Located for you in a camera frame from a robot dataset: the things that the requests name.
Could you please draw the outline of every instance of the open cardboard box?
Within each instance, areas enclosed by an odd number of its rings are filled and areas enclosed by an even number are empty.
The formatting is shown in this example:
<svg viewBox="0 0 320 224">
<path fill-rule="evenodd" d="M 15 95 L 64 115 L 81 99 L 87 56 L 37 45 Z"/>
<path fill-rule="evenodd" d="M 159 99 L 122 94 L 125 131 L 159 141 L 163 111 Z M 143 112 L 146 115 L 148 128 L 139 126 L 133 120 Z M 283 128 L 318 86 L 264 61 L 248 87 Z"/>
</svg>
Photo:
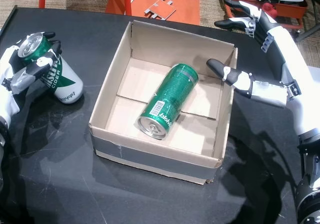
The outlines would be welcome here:
<svg viewBox="0 0 320 224">
<path fill-rule="evenodd" d="M 89 121 L 98 156 L 199 184 L 213 180 L 223 161 L 233 89 L 206 66 L 210 58 L 236 67 L 237 49 L 207 37 L 134 21 L 129 23 Z M 164 140 L 137 119 L 171 67 L 192 66 L 199 81 Z"/>
</svg>

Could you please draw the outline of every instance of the green can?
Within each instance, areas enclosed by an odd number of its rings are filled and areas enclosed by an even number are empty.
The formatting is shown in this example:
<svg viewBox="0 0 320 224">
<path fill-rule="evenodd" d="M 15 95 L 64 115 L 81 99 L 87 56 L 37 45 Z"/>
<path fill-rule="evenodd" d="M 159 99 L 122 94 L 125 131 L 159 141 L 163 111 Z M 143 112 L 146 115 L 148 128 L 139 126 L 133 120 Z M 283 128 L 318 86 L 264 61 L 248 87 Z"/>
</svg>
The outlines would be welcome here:
<svg viewBox="0 0 320 224">
<path fill-rule="evenodd" d="M 28 65 L 42 57 L 51 46 L 42 33 L 35 33 L 28 36 L 21 44 L 18 56 L 25 65 Z M 41 81 L 65 104 L 74 103 L 83 93 L 82 80 L 61 55 L 49 71 L 41 77 Z"/>
<path fill-rule="evenodd" d="M 198 79 L 189 65 L 173 66 L 138 119 L 141 131 L 155 139 L 165 138 Z"/>
</svg>

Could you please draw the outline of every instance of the black table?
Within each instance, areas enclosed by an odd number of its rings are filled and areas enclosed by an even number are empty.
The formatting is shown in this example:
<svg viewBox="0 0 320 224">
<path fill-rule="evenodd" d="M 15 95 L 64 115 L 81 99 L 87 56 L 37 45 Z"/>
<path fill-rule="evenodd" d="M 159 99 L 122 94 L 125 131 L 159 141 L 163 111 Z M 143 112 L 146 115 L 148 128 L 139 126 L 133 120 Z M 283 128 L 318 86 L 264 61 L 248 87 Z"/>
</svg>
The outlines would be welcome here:
<svg viewBox="0 0 320 224">
<path fill-rule="evenodd" d="M 259 45 L 246 35 L 120 15 L 18 8 L 1 37 L 0 55 L 25 34 L 55 31 L 63 57 L 85 86 L 73 105 L 57 101 L 40 82 L 29 89 L 10 129 L 2 206 L 23 223 L 296 223 L 292 188 L 300 179 L 300 158 L 288 110 L 235 94 L 225 160 L 214 182 L 204 186 L 94 154 L 87 124 L 134 19 L 234 43 L 238 68 L 272 76 Z"/>
</svg>

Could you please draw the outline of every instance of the robotic arm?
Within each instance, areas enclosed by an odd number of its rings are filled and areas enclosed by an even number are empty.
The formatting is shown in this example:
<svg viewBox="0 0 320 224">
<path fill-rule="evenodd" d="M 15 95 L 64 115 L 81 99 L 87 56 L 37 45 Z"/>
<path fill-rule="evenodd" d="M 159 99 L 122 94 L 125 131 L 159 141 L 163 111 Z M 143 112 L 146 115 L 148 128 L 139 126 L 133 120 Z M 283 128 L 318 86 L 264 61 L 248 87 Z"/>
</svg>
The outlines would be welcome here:
<svg viewBox="0 0 320 224">
<path fill-rule="evenodd" d="M 217 27 L 240 29 L 261 44 L 279 84 L 258 81 L 252 73 L 224 66 L 210 59 L 207 65 L 240 94 L 260 102 L 287 107 L 293 113 L 294 130 L 300 140 L 302 181 L 296 191 L 298 222 L 320 222 L 320 99 L 316 84 L 289 32 L 268 14 L 242 1 L 225 0 L 249 17 L 215 22 Z"/>
<path fill-rule="evenodd" d="M 55 33 L 43 33 L 48 39 Z M 4 145 L 9 141 L 11 117 L 23 107 L 28 87 L 57 61 L 61 53 L 60 41 L 50 41 L 52 47 L 40 58 L 24 66 L 18 57 L 21 44 L 28 38 L 7 48 L 0 59 L 0 191 L 3 187 L 1 162 Z"/>
</svg>

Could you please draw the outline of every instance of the can top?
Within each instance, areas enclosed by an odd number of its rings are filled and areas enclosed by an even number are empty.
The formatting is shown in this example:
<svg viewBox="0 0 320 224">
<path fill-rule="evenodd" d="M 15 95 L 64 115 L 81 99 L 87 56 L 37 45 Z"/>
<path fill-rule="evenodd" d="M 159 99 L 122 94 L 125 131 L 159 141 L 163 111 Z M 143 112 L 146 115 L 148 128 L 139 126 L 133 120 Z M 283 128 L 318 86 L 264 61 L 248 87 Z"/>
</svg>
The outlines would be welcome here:
<svg viewBox="0 0 320 224">
<path fill-rule="evenodd" d="M 140 117 L 138 119 L 138 125 L 140 129 L 147 135 L 155 139 L 163 139 L 166 136 L 166 130 L 156 120 L 149 117 Z"/>
<path fill-rule="evenodd" d="M 40 32 L 35 33 L 31 36 L 28 36 L 26 40 L 21 44 L 18 50 L 18 56 L 20 58 L 25 58 L 31 55 L 34 51 L 37 50 L 37 48 L 41 44 L 42 39 L 43 39 L 43 34 Z"/>
</svg>

